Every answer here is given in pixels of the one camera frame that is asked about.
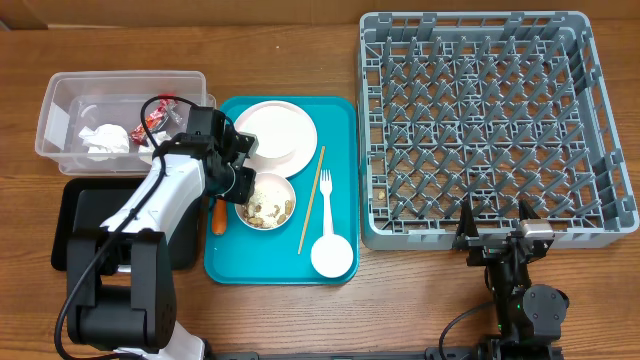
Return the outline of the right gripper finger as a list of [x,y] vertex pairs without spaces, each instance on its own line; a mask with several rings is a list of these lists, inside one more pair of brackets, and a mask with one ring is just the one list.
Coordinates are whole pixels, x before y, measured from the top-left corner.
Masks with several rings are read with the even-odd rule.
[[518,212],[519,212],[519,219],[521,221],[539,218],[539,215],[533,210],[532,206],[528,203],[526,199],[519,200]]
[[473,210],[469,200],[464,200],[461,206],[460,220],[457,228],[457,236],[478,237],[479,233],[475,223]]

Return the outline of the white bowl with food scraps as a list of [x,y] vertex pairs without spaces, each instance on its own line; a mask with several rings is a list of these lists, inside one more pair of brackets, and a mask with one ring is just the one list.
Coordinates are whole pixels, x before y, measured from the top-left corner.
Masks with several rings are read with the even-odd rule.
[[296,195],[291,183],[273,173],[258,173],[254,192],[246,204],[236,205],[242,223],[251,229],[267,231],[283,226],[293,215]]

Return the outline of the red snack wrapper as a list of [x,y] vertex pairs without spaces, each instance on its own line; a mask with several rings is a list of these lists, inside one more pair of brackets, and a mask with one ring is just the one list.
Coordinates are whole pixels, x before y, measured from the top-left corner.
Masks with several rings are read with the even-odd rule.
[[[183,123],[182,116],[177,112],[178,102],[174,99],[160,99],[155,110],[150,112],[144,123],[151,134],[160,132],[168,122],[177,125]],[[129,134],[130,139],[137,145],[144,145],[147,139],[147,132],[143,125],[138,125]]]

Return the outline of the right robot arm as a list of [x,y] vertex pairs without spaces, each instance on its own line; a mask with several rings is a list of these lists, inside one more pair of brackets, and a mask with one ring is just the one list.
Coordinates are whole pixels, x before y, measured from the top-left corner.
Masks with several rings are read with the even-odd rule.
[[474,346],[455,350],[463,359],[561,359],[561,325],[570,305],[568,296],[549,285],[532,283],[528,265],[544,258],[555,240],[550,223],[539,217],[525,200],[519,207],[519,223],[502,237],[479,234],[471,205],[462,203],[461,217],[452,244],[466,251],[469,267],[484,269],[490,302],[478,305],[452,320],[442,331],[439,356],[448,357],[444,340],[461,320],[489,307],[496,310],[499,333],[485,335]]

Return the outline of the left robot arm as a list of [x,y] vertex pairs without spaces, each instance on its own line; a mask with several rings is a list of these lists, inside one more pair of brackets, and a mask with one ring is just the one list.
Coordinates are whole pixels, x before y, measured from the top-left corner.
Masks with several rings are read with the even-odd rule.
[[245,166],[253,134],[212,107],[194,106],[186,131],[154,142],[152,167],[129,200],[101,225],[74,232],[66,245],[67,298],[54,345],[64,336],[103,359],[210,359],[207,340],[177,320],[169,242],[187,210],[204,196],[244,204],[256,172]]

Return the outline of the orange carrot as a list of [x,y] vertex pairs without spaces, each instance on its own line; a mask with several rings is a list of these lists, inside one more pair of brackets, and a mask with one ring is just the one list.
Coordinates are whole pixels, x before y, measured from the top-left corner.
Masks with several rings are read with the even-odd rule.
[[227,229],[227,204],[223,199],[216,199],[211,210],[211,231],[214,235],[223,235]]

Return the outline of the small white bowl on plate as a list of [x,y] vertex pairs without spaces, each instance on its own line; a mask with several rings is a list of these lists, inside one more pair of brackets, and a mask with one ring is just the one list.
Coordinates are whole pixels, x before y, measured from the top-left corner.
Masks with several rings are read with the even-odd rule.
[[246,116],[244,130],[257,137],[257,155],[277,159],[289,155],[295,148],[294,135],[298,115],[279,105],[251,109]]

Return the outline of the large white plate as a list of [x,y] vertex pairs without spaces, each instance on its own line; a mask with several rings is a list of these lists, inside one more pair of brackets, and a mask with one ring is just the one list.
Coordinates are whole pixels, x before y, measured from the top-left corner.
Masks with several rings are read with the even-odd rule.
[[255,155],[246,161],[246,166],[258,173],[273,173],[288,178],[302,171],[314,157],[318,144],[316,126],[311,116],[301,107],[291,102],[270,100],[257,103],[244,110],[235,121],[235,128],[239,132],[248,133],[244,130],[248,112],[253,108],[267,105],[279,105],[298,115],[299,125],[294,135],[295,148],[289,155],[277,159],[260,157],[255,152]]

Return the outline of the white plastic fork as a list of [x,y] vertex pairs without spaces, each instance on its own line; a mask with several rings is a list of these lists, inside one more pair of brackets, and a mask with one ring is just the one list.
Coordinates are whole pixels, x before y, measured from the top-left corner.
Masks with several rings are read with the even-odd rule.
[[320,191],[323,196],[323,234],[329,235],[334,233],[333,217],[331,211],[331,193],[333,183],[329,170],[323,169],[320,174]]

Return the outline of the wooden chopstick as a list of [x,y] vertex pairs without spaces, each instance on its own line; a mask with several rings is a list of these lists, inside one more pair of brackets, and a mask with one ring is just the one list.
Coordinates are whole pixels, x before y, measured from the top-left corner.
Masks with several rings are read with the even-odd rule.
[[313,185],[312,185],[312,188],[311,188],[310,198],[309,198],[309,201],[308,201],[305,220],[304,220],[303,228],[302,228],[302,231],[301,231],[301,236],[300,236],[299,246],[298,246],[298,250],[297,250],[297,255],[301,255],[303,247],[304,247],[305,237],[306,237],[307,229],[308,229],[308,226],[309,226],[309,221],[310,221],[310,218],[311,218],[311,213],[312,213],[312,209],[313,209],[313,203],[314,203],[314,199],[315,199],[316,189],[317,189],[318,183],[319,183],[319,178],[320,178],[320,173],[321,173],[321,170],[322,170],[322,164],[323,164],[323,160],[324,160],[325,151],[326,151],[326,146],[323,145],[321,147],[319,159],[318,159],[317,166],[316,166],[316,171],[315,171],[315,175],[314,175],[314,182],[313,182]]

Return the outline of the grey dish rack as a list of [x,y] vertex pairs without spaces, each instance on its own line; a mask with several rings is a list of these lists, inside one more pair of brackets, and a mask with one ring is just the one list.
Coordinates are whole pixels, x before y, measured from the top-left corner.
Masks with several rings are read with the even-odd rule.
[[446,250],[526,201],[558,248],[635,232],[639,209],[591,23],[566,12],[369,12],[359,22],[363,243]]

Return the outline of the teal plastic tray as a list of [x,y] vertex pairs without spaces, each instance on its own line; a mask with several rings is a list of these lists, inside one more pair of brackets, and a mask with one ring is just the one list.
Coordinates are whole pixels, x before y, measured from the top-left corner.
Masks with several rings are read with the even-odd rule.
[[[227,230],[223,235],[206,233],[204,268],[214,281],[235,285],[338,285],[351,280],[359,266],[360,210],[358,189],[357,119],[354,107],[336,96],[277,96],[291,102],[312,118],[319,145],[309,164],[293,175],[296,194],[292,217],[275,230],[255,230],[241,222],[228,206]],[[331,173],[331,210],[334,231],[344,237],[354,252],[347,273],[326,278],[311,263],[313,243],[322,235],[323,199],[316,194],[304,247],[297,255],[311,188],[322,146],[322,167]]]

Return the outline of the small white round cup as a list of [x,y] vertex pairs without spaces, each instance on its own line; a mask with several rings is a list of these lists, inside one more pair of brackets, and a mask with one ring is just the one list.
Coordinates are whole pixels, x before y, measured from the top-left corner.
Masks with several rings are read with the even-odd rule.
[[311,263],[317,273],[326,278],[338,278],[347,273],[354,261],[350,243],[337,234],[320,237],[312,246]]

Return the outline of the black plastic tray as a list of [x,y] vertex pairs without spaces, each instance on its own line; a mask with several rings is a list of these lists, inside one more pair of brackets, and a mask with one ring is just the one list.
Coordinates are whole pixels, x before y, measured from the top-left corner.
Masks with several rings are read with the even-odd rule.
[[[51,252],[55,270],[66,270],[68,238],[79,229],[94,229],[119,210],[142,183],[142,178],[74,178],[64,187]],[[168,242],[173,270],[191,268],[198,255],[198,227],[202,199],[184,213]]]

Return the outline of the clear plastic bin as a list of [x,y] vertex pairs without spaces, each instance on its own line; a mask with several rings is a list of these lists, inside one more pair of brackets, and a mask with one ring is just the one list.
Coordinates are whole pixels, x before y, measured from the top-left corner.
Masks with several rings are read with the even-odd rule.
[[205,76],[198,71],[124,70],[54,74],[42,102],[35,138],[38,155],[58,163],[65,175],[144,175],[151,167],[151,149],[129,137],[130,151],[113,159],[93,161],[78,136],[84,127],[123,127],[128,135],[140,121],[144,102],[157,95],[176,95],[214,107]]

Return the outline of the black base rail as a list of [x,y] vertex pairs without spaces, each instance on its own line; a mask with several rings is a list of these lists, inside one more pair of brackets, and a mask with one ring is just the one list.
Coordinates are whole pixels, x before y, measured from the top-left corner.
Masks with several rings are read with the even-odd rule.
[[[560,347],[546,348],[533,352],[525,352],[516,347],[503,347],[501,351],[492,353],[479,347],[445,347],[447,360],[564,360]],[[212,354],[214,360],[442,360],[437,347],[426,348],[420,352],[355,352],[355,353],[298,353],[260,355],[256,352],[217,353]]]

